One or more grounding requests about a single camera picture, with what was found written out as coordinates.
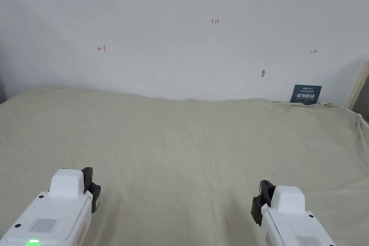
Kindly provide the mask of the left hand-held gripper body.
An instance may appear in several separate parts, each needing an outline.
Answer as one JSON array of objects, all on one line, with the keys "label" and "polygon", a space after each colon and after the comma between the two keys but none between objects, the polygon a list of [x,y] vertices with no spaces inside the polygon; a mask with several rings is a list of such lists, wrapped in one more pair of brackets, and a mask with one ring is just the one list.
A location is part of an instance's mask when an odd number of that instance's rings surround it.
[{"label": "left hand-held gripper body", "polygon": [[2,246],[81,246],[101,202],[93,168],[59,169],[2,236]]}]

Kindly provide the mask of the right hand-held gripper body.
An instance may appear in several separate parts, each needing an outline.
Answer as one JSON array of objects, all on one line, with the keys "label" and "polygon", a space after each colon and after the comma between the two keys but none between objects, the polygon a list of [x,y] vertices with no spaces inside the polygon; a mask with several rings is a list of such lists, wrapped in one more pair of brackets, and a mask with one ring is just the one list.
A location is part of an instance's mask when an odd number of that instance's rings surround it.
[{"label": "right hand-held gripper body", "polygon": [[251,216],[261,228],[263,246],[335,246],[324,227],[305,209],[305,196],[293,186],[260,181]]}]

